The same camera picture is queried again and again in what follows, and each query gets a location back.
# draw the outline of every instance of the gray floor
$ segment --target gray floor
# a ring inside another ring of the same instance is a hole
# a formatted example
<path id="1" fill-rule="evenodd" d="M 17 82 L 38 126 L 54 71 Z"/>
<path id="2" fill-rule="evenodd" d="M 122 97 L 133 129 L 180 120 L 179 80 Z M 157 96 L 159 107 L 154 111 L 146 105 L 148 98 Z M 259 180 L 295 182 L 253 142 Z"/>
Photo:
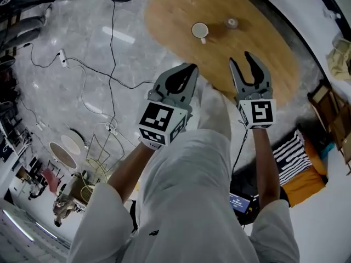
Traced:
<path id="1" fill-rule="evenodd" d="M 298 119 L 314 118 L 314 112 L 307 101 L 307 92 L 312 91 L 321 78 L 321 73 L 302 42 L 293 31 L 272 12 L 262 1 L 251 0 L 281 33 L 291 47 L 301 66 L 301 82 L 294 98 L 278 110 L 277 123 L 269 128 L 272 142 L 289 132 Z M 182 60 L 159 45 L 148 34 L 144 22 L 144 9 L 148 0 L 132 0 L 117 3 L 114 29 L 135 38 L 133 44 L 114 38 L 113 49 L 117 62 L 114 77 L 130 86 L 144 80 L 155 79 L 161 72 L 182 63 Z M 36 7 L 23 14 L 22 17 L 42 14 L 46 5 Z M 110 51 L 111 36 L 103 32 L 103 27 L 112 25 L 113 3 L 110 0 L 58 0 L 53 4 L 53 12 L 47 26 L 42 30 L 39 39 L 33 42 L 33 61 L 47 65 L 60 49 L 64 49 L 66 57 L 75 57 L 90 67 L 111 73 L 113 59 Z M 81 68 L 68 70 L 56 60 L 49 68 L 34 67 L 30 60 L 31 47 L 18 51 L 15 72 L 18 76 L 22 99 L 26 106 L 35 111 L 38 120 L 45 127 L 40 131 L 35 126 L 35 118 L 31 112 L 19 104 L 19 110 L 28 129 L 37 136 L 48 148 L 50 141 L 60 143 L 60 136 L 68 128 L 78 130 L 86 141 L 92 139 L 93 133 L 99 142 L 107 137 L 104 124 L 111 121 L 109 117 L 89 112 L 81 100 L 84 73 Z M 75 67 L 78 62 L 69 60 L 69 66 Z M 87 81 L 83 99 L 89 108 L 97 113 L 112 115 L 111 94 L 108 78 L 92 70 L 87 71 Z M 129 90 L 115 81 L 111 81 L 117 120 L 117 136 L 127 155 L 138 143 L 135 128 L 135 117 L 138 106 L 151 85 L 144 84 L 137 89 Z M 195 95 L 192 105 L 194 118 L 189 128 L 195 128 L 198 119 L 198 100 Z M 228 104 L 232 120 L 233 139 L 231 159 L 234 162 L 239 151 L 243 126 L 237 122 L 240 115 L 235 106 Z M 36 136 L 34 145 L 44 160 L 51 157 L 42 147 Z M 122 156 L 122 149 L 115 138 L 110 138 L 107 149 L 111 154 L 108 160 L 113 165 Z M 98 147 L 92 147 L 90 157 L 96 157 Z M 86 153 L 75 157 L 83 161 Z M 251 160 L 254 155 L 252 134 L 249 132 L 237 168 Z"/>

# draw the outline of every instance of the phone screen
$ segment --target phone screen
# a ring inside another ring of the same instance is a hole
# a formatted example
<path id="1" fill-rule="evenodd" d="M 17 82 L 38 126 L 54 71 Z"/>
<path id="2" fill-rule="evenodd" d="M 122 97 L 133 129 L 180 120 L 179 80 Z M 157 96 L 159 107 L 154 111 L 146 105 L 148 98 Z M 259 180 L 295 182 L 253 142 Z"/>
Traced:
<path id="1" fill-rule="evenodd" d="M 250 201 L 248 199 L 244 199 L 232 193 L 229 193 L 229 201 L 232 208 L 240 211 L 241 213 L 245 213 L 248 205 L 250 204 Z"/>

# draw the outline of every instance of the striped cushion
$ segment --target striped cushion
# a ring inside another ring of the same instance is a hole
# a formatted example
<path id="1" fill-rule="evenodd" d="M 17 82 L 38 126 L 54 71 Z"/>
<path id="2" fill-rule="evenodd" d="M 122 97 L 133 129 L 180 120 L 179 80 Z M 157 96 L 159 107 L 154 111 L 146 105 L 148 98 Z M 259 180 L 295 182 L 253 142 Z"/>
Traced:
<path id="1" fill-rule="evenodd" d="M 291 140 L 274 150 L 273 155 L 279 169 L 280 186 L 312 165 L 305 152 L 303 136 L 299 130 L 294 132 Z"/>

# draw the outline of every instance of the orange cushion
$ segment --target orange cushion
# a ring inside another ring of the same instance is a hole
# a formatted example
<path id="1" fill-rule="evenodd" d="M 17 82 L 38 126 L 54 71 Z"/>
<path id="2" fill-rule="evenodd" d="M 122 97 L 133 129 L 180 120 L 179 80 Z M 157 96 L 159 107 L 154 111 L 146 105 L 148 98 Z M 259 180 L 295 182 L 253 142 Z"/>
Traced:
<path id="1" fill-rule="evenodd" d="M 305 199 L 316 194 L 325 184 L 313 166 L 300 172 L 283 186 L 291 207 L 302 203 Z"/>
<path id="2" fill-rule="evenodd" d="M 311 160 L 313 167 L 320 175 L 327 175 L 327 171 L 322 163 L 322 160 L 320 159 L 311 141 L 306 137 L 306 135 L 303 135 L 303 139 L 305 141 L 305 145 L 304 145 L 305 152 L 309 157 L 309 159 Z"/>

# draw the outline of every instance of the white cable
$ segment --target white cable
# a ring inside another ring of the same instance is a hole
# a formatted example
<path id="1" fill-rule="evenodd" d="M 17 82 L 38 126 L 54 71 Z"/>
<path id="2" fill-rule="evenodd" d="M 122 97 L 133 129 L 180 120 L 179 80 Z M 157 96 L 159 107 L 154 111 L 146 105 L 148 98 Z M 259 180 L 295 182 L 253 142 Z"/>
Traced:
<path id="1" fill-rule="evenodd" d="M 86 72 L 86 70 L 84 69 L 84 67 L 83 67 L 82 65 L 77 65 L 77 66 L 75 66 L 75 67 L 68 67 L 68 66 L 67 66 L 68 69 L 75 69 L 75 68 L 77 68 L 77 67 L 80 67 L 80 68 L 83 70 L 83 72 L 84 72 L 84 83 L 83 83 L 83 88 L 82 88 L 81 95 L 80 95 L 84 107 L 85 107 L 88 111 L 90 111 L 91 113 L 94 113 L 94 114 L 97 114 L 97 115 L 106 115 L 106 116 L 108 116 L 108 117 L 110 117 L 110 118 L 113 118 L 113 116 L 111 116 L 111 115 L 109 115 L 109 114 L 106 114 L 106 113 L 97 113 L 97 112 L 95 112 L 95 111 L 93 111 L 93 110 L 91 110 L 91 109 L 89 109 L 89 108 L 87 107 L 87 105 L 85 104 L 85 102 L 84 102 L 84 100 L 83 100 L 84 87 L 86 86 L 86 82 L 87 82 L 87 72 Z M 117 127 L 117 120 L 116 120 L 115 118 L 113 118 L 113 119 L 114 119 L 114 121 L 116 122 L 116 126 L 114 126 L 114 127 L 116 128 L 116 127 Z"/>

